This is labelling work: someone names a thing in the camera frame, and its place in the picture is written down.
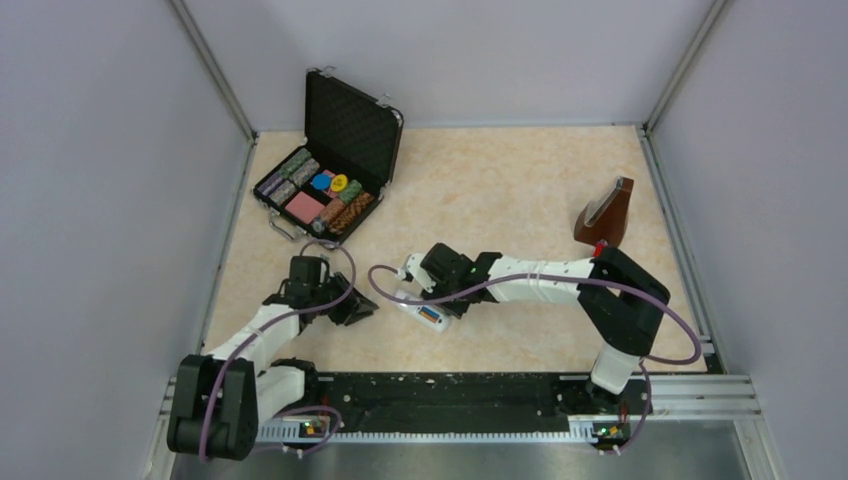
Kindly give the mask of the white remote control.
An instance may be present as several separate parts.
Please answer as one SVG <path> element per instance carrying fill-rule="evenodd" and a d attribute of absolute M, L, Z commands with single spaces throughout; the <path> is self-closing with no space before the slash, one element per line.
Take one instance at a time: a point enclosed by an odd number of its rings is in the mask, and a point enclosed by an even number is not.
<path fill-rule="evenodd" d="M 451 317 L 439 305 L 410 304 L 410 301 L 420 302 L 421 298 L 403 289 L 396 290 L 394 296 L 401 299 L 401 302 L 396 302 L 395 305 L 418 323 L 439 333 L 449 328 Z"/>

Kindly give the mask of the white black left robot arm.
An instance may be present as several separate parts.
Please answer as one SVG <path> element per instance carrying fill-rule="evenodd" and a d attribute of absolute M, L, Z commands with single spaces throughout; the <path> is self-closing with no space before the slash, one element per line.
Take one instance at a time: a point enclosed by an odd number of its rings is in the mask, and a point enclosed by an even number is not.
<path fill-rule="evenodd" d="M 245 459 L 264 422 L 289 406 L 308 413 L 320 401 L 315 365 L 280 359 L 278 351 L 317 317 L 350 326 L 377 308 L 327 259 L 292 257 L 288 277 L 241 330 L 210 352 L 181 361 L 167 430 L 169 450 L 205 459 Z"/>

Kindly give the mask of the blue AAA battery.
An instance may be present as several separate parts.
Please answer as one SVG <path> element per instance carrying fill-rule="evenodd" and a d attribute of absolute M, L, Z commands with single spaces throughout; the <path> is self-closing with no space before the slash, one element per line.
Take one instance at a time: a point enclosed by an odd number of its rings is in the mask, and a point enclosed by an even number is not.
<path fill-rule="evenodd" d="M 437 312 L 426 307 L 418 308 L 415 315 L 418 317 L 419 321 L 424 324 L 428 324 L 432 328 L 436 328 L 442 321 L 441 316 Z"/>

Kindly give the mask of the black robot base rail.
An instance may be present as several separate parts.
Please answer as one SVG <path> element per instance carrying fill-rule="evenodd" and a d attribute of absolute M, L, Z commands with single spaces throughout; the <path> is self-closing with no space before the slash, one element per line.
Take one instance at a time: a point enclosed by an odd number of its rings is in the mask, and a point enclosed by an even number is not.
<path fill-rule="evenodd" d="M 259 429 L 261 443 L 625 444 L 653 411 L 650 385 L 620 394 L 579 373 L 322 373 L 305 412 Z"/>

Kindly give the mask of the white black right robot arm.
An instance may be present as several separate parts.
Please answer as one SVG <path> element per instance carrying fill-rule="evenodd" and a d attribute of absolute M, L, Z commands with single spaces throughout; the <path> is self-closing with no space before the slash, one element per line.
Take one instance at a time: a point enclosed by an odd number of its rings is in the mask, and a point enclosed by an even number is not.
<path fill-rule="evenodd" d="M 591 258 L 544 261 L 501 252 L 471 259 L 438 243 L 410 255 L 404 267 L 423 298 L 445 298 L 443 309 L 456 318 L 482 302 L 580 306 L 603 340 L 586 385 L 589 404 L 600 412 L 626 400 L 629 377 L 652 350 L 671 299 L 663 283 L 616 247 Z"/>

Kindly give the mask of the orange AAA battery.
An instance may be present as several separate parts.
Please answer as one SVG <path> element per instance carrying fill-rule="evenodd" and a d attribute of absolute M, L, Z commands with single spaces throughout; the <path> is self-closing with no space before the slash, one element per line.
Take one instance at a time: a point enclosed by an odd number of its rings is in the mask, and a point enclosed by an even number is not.
<path fill-rule="evenodd" d="M 420 307 L 419 314 L 422 317 L 426 318 L 430 322 L 433 322 L 433 323 L 440 323 L 441 322 L 441 315 L 437 311 L 432 310 L 432 309 L 430 309 L 426 306 Z"/>

